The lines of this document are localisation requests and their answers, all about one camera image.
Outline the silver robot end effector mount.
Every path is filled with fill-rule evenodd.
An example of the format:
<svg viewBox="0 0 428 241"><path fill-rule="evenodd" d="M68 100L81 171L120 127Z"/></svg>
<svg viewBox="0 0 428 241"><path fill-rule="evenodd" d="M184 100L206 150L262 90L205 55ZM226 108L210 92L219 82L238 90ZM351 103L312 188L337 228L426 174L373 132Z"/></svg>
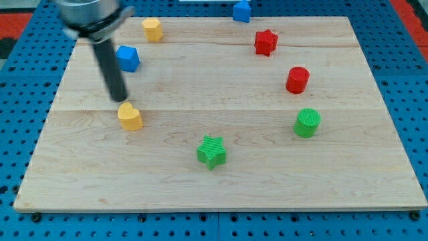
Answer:
<svg viewBox="0 0 428 241"><path fill-rule="evenodd" d="M135 14L133 6L121 0L54 0L64 23L64 33L86 38L93 44L110 39L114 32Z"/></svg>

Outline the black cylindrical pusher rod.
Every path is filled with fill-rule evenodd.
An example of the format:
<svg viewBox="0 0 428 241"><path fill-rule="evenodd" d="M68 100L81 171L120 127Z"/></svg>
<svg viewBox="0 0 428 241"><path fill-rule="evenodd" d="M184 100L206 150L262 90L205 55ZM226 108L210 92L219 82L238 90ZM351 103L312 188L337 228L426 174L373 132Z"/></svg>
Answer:
<svg viewBox="0 0 428 241"><path fill-rule="evenodd" d="M92 45L110 98L122 102L128 98L125 81L111 39Z"/></svg>

